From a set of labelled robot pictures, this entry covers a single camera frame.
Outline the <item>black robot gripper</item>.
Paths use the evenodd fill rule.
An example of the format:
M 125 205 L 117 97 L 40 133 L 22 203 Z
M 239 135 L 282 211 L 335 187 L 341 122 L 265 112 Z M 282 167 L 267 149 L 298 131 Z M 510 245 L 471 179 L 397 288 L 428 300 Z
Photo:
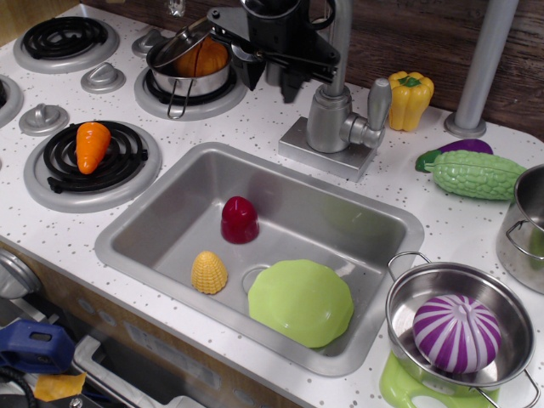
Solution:
M 309 1 L 242 1 L 239 7 L 213 8 L 207 18 L 242 83 L 253 91 L 265 66 L 276 65 L 283 101 L 290 104 L 306 82 L 330 83 L 336 74 L 340 53 L 320 35 L 336 17 L 336 3 L 326 5 L 322 21 L 310 19 Z

